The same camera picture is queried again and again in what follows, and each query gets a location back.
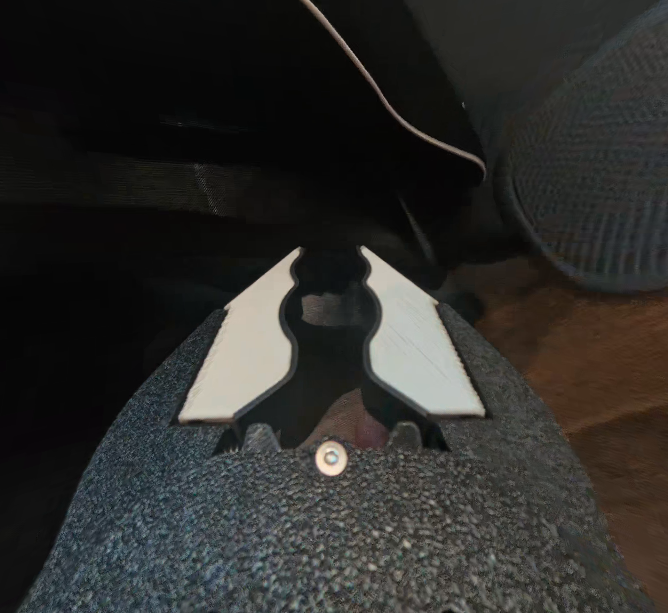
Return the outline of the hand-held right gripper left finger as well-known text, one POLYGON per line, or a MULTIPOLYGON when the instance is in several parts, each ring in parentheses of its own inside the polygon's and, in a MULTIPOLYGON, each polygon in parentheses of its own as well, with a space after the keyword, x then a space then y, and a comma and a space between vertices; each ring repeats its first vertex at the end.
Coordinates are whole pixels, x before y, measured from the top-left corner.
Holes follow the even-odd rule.
POLYGON ((299 284, 295 265, 303 251, 289 252, 225 306, 180 425, 233 424, 293 377, 298 345, 285 307, 299 284))

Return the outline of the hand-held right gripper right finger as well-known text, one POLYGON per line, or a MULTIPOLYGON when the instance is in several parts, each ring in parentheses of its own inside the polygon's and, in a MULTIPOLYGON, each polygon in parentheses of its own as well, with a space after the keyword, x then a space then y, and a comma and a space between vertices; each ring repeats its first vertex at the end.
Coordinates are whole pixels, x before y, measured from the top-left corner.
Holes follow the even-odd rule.
POLYGON ((365 246, 363 286, 377 310, 364 349, 375 383, 427 419, 484 418, 486 408, 438 313, 438 301, 365 246))

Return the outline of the black mesh office chair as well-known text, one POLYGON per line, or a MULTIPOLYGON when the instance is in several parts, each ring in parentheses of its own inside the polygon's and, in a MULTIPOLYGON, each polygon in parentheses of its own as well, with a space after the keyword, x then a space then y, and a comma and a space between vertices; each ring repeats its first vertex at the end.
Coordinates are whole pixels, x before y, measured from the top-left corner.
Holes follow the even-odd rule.
POLYGON ((1 0, 1 266, 366 244, 429 287, 486 161, 404 0, 1 0))

